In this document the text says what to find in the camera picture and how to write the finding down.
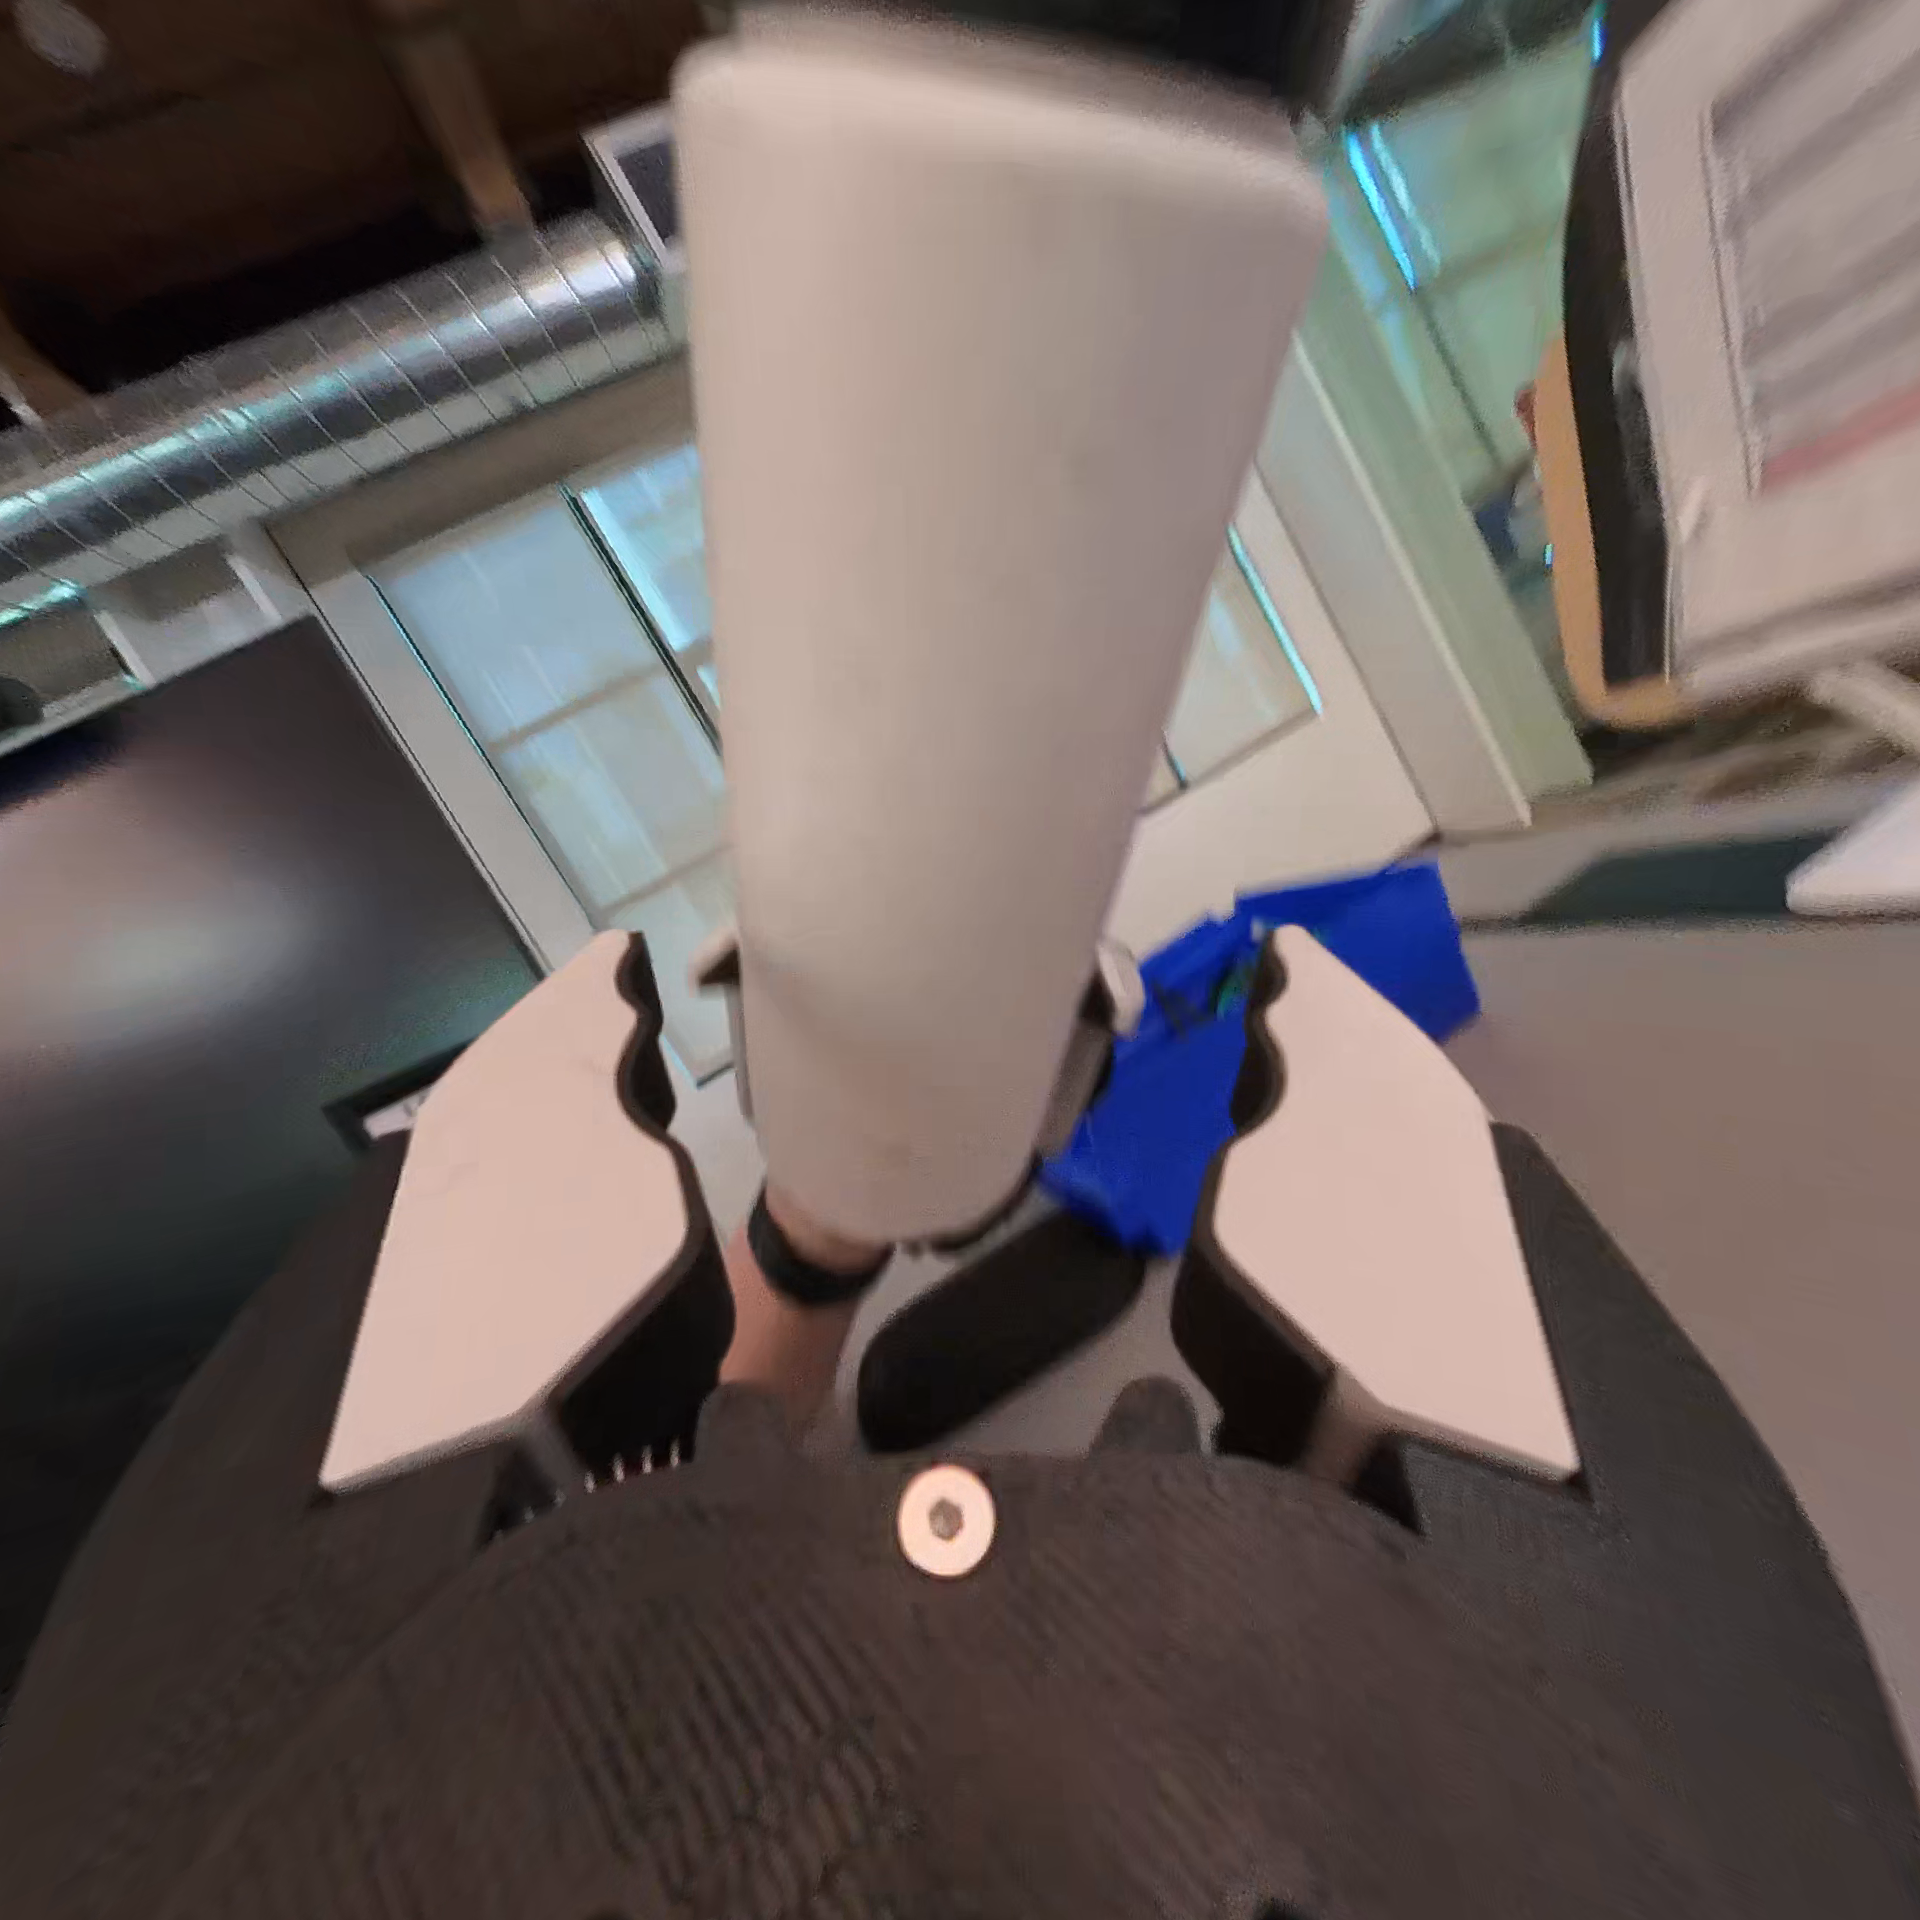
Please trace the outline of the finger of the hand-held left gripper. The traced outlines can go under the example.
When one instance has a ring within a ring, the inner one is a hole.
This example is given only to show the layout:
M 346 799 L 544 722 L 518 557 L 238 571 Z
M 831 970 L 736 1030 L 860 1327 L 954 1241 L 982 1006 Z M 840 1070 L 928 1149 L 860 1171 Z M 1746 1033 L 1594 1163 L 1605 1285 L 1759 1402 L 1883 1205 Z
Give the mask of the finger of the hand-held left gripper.
M 1076 1123 L 1109 1085 L 1115 1049 L 1136 1033 L 1142 1010 L 1139 959 L 1123 944 L 1100 944 L 1047 1093 L 1035 1139 L 1038 1166 L 1064 1151 Z
M 746 1122 L 755 1122 L 749 1025 L 741 970 L 741 945 L 734 927 L 715 929 L 699 949 L 692 959 L 692 989 L 722 1001 L 736 1106 Z

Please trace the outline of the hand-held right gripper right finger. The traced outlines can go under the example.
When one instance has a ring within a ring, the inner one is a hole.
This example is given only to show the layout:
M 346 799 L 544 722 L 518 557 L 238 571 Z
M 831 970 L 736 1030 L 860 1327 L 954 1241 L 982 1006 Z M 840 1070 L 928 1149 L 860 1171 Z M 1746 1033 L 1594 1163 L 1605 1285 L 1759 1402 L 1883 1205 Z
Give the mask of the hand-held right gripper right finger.
M 1574 1479 L 1478 1094 L 1298 925 L 1268 934 L 1243 1030 L 1231 1137 L 1172 1289 L 1172 1341 L 1222 1448 L 1354 1482 L 1406 1437 Z

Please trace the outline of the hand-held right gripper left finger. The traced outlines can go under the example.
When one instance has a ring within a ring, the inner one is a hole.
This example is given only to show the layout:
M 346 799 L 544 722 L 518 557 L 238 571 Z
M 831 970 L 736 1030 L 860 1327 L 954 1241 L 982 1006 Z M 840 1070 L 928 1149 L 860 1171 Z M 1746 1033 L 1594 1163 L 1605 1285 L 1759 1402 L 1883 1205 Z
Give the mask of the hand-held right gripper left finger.
M 426 1094 L 319 1457 L 357 1495 L 510 1441 L 587 1472 L 559 1407 L 709 1254 L 696 1167 L 654 1115 L 648 955 L 594 934 Z

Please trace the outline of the blue plastic bin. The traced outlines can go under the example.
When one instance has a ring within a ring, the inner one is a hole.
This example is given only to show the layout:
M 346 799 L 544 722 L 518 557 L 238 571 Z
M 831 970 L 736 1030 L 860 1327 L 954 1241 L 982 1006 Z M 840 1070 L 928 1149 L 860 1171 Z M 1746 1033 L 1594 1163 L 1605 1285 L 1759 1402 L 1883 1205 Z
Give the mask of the blue plastic bin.
M 1231 1137 L 1243 1010 L 1263 939 L 1306 927 L 1336 962 L 1447 1041 L 1480 1013 L 1447 886 L 1430 861 L 1242 893 L 1139 966 L 1142 1010 L 1068 1145 L 1039 1167 L 1045 1194 L 1148 1257 L 1181 1251 L 1206 1169 Z

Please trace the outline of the white bottle with black lid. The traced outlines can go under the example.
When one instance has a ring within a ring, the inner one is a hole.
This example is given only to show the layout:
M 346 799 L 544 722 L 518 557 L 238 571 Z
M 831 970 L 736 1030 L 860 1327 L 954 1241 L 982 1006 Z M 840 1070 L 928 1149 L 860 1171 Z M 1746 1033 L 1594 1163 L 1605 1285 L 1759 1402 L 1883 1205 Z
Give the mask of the white bottle with black lid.
M 880 5 L 670 119 L 751 1126 L 920 1241 L 1039 1145 L 1325 198 L 1248 87 Z

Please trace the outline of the black panel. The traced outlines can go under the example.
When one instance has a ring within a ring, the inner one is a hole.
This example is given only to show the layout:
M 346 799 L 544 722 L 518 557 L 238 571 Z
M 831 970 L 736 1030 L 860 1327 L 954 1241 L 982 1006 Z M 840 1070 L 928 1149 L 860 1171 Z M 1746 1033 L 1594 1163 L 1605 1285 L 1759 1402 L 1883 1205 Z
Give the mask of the black panel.
M 539 962 L 315 618 L 5 757 L 2 1674 L 347 1185 L 334 1112 Z

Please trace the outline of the instruction sheet sign stand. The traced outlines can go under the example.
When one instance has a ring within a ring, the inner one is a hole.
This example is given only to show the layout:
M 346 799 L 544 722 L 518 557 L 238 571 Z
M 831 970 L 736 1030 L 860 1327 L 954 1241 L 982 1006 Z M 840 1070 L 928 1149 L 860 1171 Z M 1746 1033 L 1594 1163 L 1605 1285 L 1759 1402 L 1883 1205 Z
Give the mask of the instruction sheet sign stand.
M 1918 750 L 1918 5 L 1598 5 L 1534 430 L 1576 705 Z

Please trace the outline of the round silver ventilation duct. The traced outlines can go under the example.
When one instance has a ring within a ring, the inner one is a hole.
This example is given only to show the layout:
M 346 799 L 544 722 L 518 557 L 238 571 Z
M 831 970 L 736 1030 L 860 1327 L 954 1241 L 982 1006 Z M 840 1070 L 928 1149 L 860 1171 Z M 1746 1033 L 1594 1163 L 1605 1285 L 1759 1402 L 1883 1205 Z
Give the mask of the round silver ventilation duct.
M 684 342 L 682 275 L 584 213 L 188 359 L 5 433 L 5 610 L 312 505 Z

